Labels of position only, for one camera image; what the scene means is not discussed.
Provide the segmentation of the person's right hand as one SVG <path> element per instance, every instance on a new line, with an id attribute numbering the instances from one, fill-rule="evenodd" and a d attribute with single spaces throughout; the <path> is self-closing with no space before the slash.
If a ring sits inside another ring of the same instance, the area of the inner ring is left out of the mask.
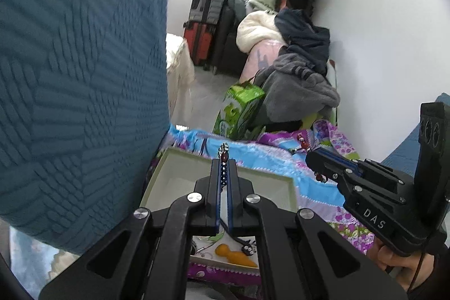
<path id="1" fill-rule="evenodd" d="M 366 256 L 383 271 L 388 267 L 399 268 L 395 280 L 406 291 L 412 291 L 424 283 L 433 272 L 435 262 L 433 255 L 423 252 L 416 252 L 409 257 L 398 256 L 378 238 Z"/>

